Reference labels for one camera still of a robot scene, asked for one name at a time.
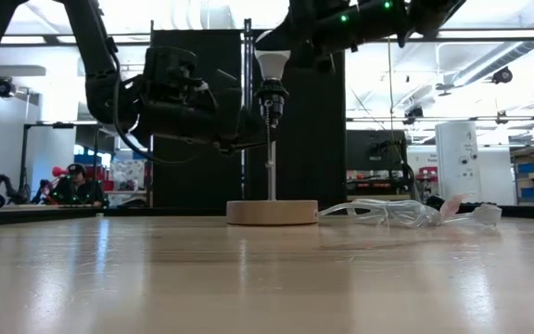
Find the red and black background robot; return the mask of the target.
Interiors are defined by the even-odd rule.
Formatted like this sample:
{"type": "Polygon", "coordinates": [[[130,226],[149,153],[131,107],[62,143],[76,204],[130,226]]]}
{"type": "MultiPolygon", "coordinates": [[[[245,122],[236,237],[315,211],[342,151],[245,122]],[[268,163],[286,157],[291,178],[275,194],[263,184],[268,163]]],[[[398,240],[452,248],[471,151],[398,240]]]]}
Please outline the red and black background robot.
{"type": "Polygon", "coordinates": [[[7,205],[56,205],[53,199],[53,189],[62,177],[68,176],[68,171],[54,167],[52,175],[51,181],[46,179],[40,181],[33,195],[29,185],[15,188],[8,176],[0,174],[0,209],[7,205]]]}

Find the black fabric divider panel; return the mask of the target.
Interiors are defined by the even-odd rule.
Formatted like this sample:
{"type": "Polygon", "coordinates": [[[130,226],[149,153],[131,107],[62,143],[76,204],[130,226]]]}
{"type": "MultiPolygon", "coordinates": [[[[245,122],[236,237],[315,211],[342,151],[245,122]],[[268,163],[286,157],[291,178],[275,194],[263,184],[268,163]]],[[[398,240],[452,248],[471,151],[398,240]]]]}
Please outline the black fabric divider panel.
{"type": "Polygon", "coordinates": [[[320,73],[286,64],[289,97],[276,128],[276,197],[313,199],[321,209],[347,197],[345,56],[335,71],[320,73]]]}
{"type": "MultiPolygon", "coordinates": [[[[155,31],[153,46],[172,46],[197,56],[196,77],[217,94],[225,84],[215,75],[225,71],[241,76],[242,52],[239,30],[155,31]]],[[[240,199],[241,155],[224,156],[212,146],[187,144],[155,137],[153,152],[176,165],[153,168],[153,206],[223,214],[226,202],[240,199]]]]}

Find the table lamp with wooden base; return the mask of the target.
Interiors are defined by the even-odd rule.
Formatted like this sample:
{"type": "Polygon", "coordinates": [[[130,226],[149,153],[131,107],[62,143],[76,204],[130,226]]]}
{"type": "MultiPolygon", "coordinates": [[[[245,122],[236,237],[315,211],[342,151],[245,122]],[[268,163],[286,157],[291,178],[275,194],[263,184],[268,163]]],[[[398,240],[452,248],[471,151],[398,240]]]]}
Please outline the table lamp with wooden base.
{"type": "Polygon", "coordinates": [[[318,201],[278,199],[276,194],[276,140],[274,131],[283,115],[287,91],[280,79],[264,79],[256,93],[266,127],[267,199],[238,200],[226,203],[229,225],[290,226],[318,223],[318,201]]]}

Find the black aluminium table frame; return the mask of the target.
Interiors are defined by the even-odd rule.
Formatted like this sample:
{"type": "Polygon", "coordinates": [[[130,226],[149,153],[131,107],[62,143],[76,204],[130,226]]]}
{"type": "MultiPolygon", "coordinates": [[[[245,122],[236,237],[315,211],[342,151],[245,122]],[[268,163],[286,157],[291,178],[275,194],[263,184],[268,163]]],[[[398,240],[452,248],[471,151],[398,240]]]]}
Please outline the black aluminium table frame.
{"type": "MultiPolygon", "coordinates": [[[[224,217],[225,209],[175,209],[175,208],[131,208],[100,209],[93,207],[85,208],[59,208],[54,206],[44,206],[38,208],[28,208],[20,206],[10,206],[0,208],[0,225],[13,225],[22,223],[35,223],[44,221],[70,220],[80,218],[94,218],[98,213],[103,213],[105,217],[224,217]]],[[[509,218],[529,218],[534,219],[534,206],[502,206],[502,216],[509,218]]]]}

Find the white appliance with knobs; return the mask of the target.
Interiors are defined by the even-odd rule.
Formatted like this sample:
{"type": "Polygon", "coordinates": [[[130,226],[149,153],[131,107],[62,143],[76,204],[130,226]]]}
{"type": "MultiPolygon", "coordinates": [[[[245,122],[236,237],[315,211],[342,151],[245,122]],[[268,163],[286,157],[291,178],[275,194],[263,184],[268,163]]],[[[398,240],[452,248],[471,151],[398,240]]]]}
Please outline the white appliance with knobs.
{"type": "Polygon", "coordinates": [[[481,201],[476,130],[474,122],[436,126],[439,194],[444,199],[465,195],[464,202],[481,201]]]}

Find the white light bulb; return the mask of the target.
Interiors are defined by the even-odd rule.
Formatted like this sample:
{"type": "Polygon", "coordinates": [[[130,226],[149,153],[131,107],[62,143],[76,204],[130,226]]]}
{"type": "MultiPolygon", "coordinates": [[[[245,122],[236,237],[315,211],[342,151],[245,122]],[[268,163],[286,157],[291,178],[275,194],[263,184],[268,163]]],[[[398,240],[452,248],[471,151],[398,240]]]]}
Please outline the white light bulb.
{"type": "Polygon", "coordinates": [[[254,55],[259,63],[263,81],[282,80],[285,66],[291,56],[290,50],[272,51],[256,49],[254,55]]]}

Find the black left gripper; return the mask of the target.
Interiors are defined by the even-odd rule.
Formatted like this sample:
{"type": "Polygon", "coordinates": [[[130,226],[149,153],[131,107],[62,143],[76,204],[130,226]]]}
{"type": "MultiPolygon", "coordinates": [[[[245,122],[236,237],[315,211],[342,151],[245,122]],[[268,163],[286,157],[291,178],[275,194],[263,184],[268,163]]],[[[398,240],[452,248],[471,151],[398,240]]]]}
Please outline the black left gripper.
{"type": "Polygon", "coordinates": [[[219,140],[227,154],[270,146],[277,132],[277,80],[263,80],[256,91],[239,78],[216,70],[213,79],[221,113],[208,84],[196,77],[197,55],[169,46],[146,51],[143,74],[135,80],[138,124],[132,135],[179,140],[219,140]]]}

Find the black computer monitor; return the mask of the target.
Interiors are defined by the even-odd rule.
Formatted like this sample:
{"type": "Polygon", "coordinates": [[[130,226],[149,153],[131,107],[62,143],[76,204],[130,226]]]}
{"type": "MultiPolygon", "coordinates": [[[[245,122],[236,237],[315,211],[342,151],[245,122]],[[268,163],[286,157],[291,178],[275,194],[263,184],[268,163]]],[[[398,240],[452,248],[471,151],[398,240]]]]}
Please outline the black computer monitor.
{"type": "Polygon", "coordinates": [[[355,171],[401,171],[406,158],[403,131],[348,130],[346,167],[355,171]]]}

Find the black metal rack frame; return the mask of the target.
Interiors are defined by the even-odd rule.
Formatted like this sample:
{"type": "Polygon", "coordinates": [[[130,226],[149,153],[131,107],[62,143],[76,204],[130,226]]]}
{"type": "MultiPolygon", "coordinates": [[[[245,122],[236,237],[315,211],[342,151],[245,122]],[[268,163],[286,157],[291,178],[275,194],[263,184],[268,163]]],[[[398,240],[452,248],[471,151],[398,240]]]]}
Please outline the black metal rack frame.
{"type": "Polygon", "coordinates": [[[92,131],[93,144],[89,148],[93,154],[91,156],[85,155],[81,161],[76,161],[73,148],[76,131],[79,127],[80,125],[76,122],[38,122],[28,123],[24,126],[20,180],[24,181],[27,175],[31,178],[29,185],[33,195],[41,180],[51,181],[53,179],[52,170],[54,167],[66,170],[73,163],[81,164],[86,169],[87,177],[100,180],[104,188],[104,180],[97,175],[98,168],[101,166],[101,160],[97,156],[101,126],[97,122],[90,122],[86,125],[92,131]]]}

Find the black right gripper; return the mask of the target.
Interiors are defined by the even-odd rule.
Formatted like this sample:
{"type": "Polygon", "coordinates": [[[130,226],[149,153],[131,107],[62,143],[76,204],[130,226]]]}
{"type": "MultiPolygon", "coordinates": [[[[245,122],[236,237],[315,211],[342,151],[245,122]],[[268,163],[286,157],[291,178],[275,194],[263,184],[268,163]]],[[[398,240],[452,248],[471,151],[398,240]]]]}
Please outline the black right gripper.
{"type": "Polygon", "coordinates": [[[294,51],[294,66],[333,74],[331,54],[394,35],[405,44],[410,22],[403,0],[290,0],[289,21],[263,32],[259,51],[294,51]]]}

